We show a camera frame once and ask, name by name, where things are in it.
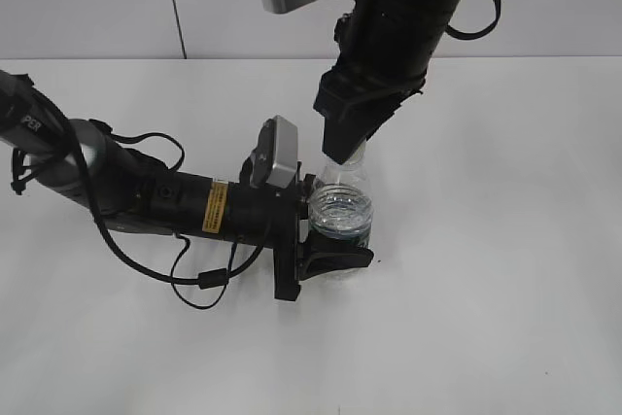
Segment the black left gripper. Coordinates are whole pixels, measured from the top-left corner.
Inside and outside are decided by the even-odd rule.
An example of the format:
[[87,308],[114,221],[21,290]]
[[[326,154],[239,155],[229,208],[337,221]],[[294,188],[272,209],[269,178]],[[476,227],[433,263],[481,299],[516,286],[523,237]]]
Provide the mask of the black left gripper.
[[310,230],[299,244],[300,221],[308,219],[307,202],[316,176],[299,173],[275,191],[269,240],[273,253],[274,297],[296,301],[299,281],[341,271],[367,268],[374,253],[359,236],[333,238]]

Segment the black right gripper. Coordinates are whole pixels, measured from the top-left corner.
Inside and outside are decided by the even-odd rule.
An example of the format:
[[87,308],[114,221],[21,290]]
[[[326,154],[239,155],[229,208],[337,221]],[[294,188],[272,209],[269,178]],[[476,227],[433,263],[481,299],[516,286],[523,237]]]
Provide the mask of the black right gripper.
[[324,117],[323,153],[344,164],[407,98],[418,94],[428,59],[346,62],[322,75],[313,109]]

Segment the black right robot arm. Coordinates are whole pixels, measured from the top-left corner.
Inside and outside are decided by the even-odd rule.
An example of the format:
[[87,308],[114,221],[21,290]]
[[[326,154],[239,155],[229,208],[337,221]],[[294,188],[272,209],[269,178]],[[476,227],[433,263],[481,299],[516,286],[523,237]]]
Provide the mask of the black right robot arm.
[[343,163],[420,92],[429,62],[461,0],[356,0],[314,102],[322,150]]

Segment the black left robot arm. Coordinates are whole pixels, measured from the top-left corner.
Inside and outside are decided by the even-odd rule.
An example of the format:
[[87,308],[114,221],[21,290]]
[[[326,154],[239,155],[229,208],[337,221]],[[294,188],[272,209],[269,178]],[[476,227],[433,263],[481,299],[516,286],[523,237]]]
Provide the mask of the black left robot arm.
[[235,182],[182,171],[137,150],[103,121],[69,119],[26,75],[1,76],[1,139],[12,152],[12,188],[37,182],[86,207],[104,242],[114,232],[250,245],[273,255],[274,294],[294,301],[303,281],[368,267],[372,252],[317,231],[302,235],[312,176],[300,175],[296,127],[267,120]]

